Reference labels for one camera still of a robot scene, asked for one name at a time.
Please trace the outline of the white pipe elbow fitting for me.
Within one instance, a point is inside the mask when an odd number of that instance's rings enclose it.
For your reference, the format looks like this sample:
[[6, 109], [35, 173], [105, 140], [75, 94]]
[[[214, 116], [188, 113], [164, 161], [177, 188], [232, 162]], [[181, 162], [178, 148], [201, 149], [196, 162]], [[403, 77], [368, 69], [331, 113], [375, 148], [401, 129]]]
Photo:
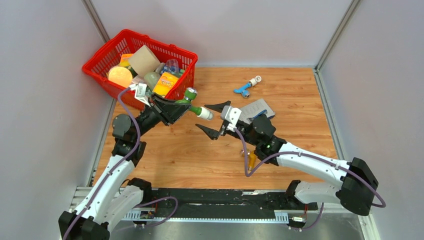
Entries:
[[210, 121], [214, 118], [214, 114], [205, 107], [200, 107], [200, 113], [197, 115], [198, 118]]

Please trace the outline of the green water faucet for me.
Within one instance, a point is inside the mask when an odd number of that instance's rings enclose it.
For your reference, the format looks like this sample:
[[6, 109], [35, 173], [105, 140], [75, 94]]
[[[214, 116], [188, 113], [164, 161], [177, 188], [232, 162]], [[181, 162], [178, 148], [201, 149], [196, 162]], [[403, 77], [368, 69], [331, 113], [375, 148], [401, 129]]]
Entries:
[[202, 113], [202, 109], [192, 104], [192, 101], [196, 99], [197, 94], [198, 92], [196, 89], [194, 89], [193, 87], [187, 87], [184, 92], [183, 98], [176, 100], [175, 102], [178, 104], [191, 104], [189, 111], [194, 113], [197, 117], [199, 117]]

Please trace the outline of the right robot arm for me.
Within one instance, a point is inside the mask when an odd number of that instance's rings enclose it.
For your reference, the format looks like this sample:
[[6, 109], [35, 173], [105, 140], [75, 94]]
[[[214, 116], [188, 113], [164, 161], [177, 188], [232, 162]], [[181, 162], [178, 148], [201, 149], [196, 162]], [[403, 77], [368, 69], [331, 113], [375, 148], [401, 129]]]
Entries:
[[297, 169], [322, 180], [291, 181], [285, 195], [289, 208], [296, 210], [303, 204], [331, 203], [340, 204], [356, 215], [368, 216], [372, 207], [387, 206], [377, 192], [379, 182], [376, 176], [363, 159], [354, 157], [352, 160], [344, 160], [322, 156], [277, 137], [276, 128], [265, 111], [245, 122], [242, 120], [242, 110], [233, 107], [230, 101], [206, 104], [200, 109], [203, 119], [211, 120], [213, 112], [218, 112], [222, 119], [218, 130], [197, 125], [211, 140], [230, 135], [241, 140], [244, 150], [247, 144], [255, 147], [254, 154], [260, 163], [252, 170], [245, 167], [247, 177], [263, 164], [273, 164]]

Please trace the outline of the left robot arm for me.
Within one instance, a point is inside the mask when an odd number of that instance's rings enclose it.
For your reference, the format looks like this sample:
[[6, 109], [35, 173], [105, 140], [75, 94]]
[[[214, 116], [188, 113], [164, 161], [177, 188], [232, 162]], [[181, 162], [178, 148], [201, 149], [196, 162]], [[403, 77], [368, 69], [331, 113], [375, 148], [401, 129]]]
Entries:
[[108, 240], [112, 231], [133, 208], [153, 204], [152, 184], [132, 178], [121, 194], [118, 190], [143, 157], [147, 143], [141, 137], [159, 123], [174, 124], [192, 103], [153, 94], [138, 116], [129, 110], [112, 121], [115, 145], [108, 164], [86, 197], [72, 211], [64, 211], [59, 230], [64, 240]]

